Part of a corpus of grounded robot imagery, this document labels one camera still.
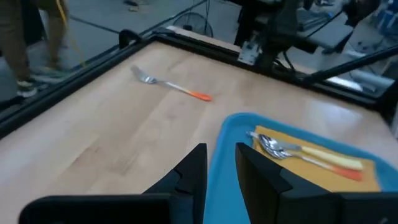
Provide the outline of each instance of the wooden table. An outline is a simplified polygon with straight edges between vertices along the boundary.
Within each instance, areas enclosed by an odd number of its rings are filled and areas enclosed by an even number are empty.
[[[140,83],[133,64],[214,101]],[[15,223],[25,204],[45,195],[139,194],[199,142],[211,159],[223,120],[242,111],[360,147],[398,168],[398,143],[377,113],[153,43],[0,141],[0,222]]]

